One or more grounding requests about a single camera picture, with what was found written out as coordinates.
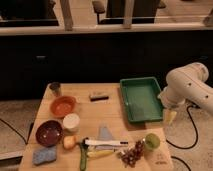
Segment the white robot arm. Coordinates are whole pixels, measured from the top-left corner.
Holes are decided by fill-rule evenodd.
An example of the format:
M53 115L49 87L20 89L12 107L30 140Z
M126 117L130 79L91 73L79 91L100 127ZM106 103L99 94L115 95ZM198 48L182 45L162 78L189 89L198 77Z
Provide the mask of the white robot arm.
M175 109L191 101L209 114L213 114L213 87L206 84L208 68L199 62L175 68L166 75L167 86L159 93L163 109L163 123L170 125Z

